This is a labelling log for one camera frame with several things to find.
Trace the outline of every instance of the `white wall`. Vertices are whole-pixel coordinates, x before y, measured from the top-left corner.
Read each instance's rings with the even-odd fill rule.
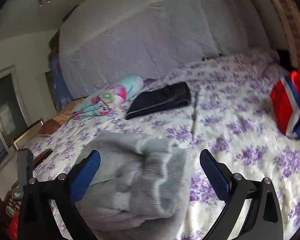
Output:
[[[0,41],[0,70],[15,65],[18,85],[31,122],[56,114],[44,73],[49,71],[49,41],[57,30],[24,34]],[[3,199],[18,179],[14,158],[0,172]]]

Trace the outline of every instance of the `white bedsheet with purple flowers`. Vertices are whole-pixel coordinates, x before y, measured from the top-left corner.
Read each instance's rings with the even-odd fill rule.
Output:
[[[176,240],[202,239],[224,206],[199,164],[205,148],[246,179],[272,179],[284,239],[289,239],[300,226],[300,140],[279,132],[269,98],[273,85],[286,73],[268,53],[259,50],[178,68],[145,90],[187,81],[192,94],[190,106],[127,121],[124,116],[132,98],[106,116],[71,120],[51,137],[30,141],[28,147],[35,156],[46,148],[54,150],[34,176],[43,181],[68,173],[82,148],[101,131],[171,138],[194,156],[189,208]],[[54,203],[52,206],[61,232],[69,237]],[[247,208],[248,203],[229,239],[239,233]]]

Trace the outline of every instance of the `silver bolt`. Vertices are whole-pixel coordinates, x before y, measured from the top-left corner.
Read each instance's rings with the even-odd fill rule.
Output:
[[[61,174],[59,174],[59,175],[58,175],[58,180],[65,180],[65,179],[66,179],[66,177],[67,177],[67,175],[66,175],[66,174],[64,174],[64,173],[61,173]]]
[[[36,178],[31,178],[31,179],[29,179],[29,183],[30,183],[30,184],[34,184],[36,181],[37,181]]]
[[[265,183],[266,183],[266,184],[271,184],[271,179],[265,178]]]
[[[236,180],[241,180],[242,179],[242,175],[240,173],[235,173],[233,176]]]

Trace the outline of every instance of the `red and blue garment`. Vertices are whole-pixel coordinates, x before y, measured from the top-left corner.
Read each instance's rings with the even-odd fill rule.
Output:
[[[300,70],[281,78],[271,91],[279,130],[300,139]]]

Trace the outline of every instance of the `gray sweatshirt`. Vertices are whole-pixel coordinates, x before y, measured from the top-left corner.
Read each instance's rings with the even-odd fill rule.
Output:
[[[92,150],[101,165],[75,205],[103,239],[174,239],[185,218],[191,158],[171,140],[146,134],[103,132],[81,152]]]

